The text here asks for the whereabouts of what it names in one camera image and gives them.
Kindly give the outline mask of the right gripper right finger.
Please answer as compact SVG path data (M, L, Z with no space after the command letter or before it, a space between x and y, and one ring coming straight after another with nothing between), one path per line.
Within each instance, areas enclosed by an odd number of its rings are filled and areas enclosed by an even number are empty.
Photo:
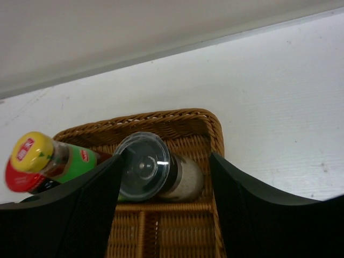
M343 197L296 196L210 156L228 257L343 257Z

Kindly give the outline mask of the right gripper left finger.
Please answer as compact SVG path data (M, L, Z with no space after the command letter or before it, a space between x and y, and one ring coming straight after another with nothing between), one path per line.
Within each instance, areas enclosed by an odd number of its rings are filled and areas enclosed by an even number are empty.
M104 257L123 159L19 203L1 204L1 257Z

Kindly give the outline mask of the red lid sauce jar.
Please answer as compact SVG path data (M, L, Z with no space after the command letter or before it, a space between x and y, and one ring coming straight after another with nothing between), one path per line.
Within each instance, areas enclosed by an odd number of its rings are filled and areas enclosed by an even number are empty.
M13 192L28 192L36 195L60 185L59 182L41 174L27 174L16 170L10 159L6 164L4 175L6 186Z

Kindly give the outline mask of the green label yellow cap bottle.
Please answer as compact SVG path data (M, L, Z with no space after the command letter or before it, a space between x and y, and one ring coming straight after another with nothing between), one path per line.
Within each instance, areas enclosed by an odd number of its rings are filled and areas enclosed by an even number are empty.
M29 132L15 144L10 161L19 172L40 174L62 184L89 172L111 156L55 141L41 132Z

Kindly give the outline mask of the grey lid white shaker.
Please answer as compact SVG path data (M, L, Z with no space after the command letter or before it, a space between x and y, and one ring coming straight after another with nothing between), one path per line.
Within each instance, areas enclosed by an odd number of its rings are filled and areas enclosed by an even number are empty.
M169 202L190 202L202 193L204 176L199 165L173 153L154 133L133 133L114 153L124 160L119 201L161 198Z

